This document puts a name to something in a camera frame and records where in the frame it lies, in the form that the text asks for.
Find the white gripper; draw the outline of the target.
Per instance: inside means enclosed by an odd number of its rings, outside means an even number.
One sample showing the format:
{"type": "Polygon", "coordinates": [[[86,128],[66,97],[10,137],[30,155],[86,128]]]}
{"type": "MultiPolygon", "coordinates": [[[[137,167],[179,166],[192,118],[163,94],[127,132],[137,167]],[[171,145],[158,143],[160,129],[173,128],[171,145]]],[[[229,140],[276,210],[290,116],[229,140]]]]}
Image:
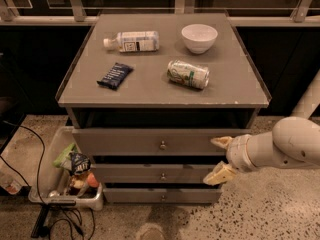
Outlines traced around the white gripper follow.
{"type": "Polygon", "coordinates": [[[214,186],[232,180],[236,176],[236,170],[239,172],[255,171],[256,167],[247,152],[247,144],[250,138],[251,135],[249,134],[237,136],[234,139],[231,136],[212,138],[211,143],[213,145],[227,150],[226,158],[229,164],[223,161],[219,162],[213,170],[204,177],[203,182],[207,185],[214,186]]]}

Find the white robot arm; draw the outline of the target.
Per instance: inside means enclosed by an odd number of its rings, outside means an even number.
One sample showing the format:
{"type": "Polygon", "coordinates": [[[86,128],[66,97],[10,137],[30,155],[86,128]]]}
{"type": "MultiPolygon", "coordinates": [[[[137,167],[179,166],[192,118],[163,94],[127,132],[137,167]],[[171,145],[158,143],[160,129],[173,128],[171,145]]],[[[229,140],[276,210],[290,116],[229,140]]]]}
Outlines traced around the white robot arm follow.
{"type": "Polygon", "coordinates": [[[218,185],[232,180],[238,172],[248,173],[262,167],[319,169],[320,126],[310,120],[319,103],[320,72],[317,72],[291,116],[279,120],[271,131],[212,138],[213,145],[226,150],[227,163],[218,163],[203,182],[218,185]]]}

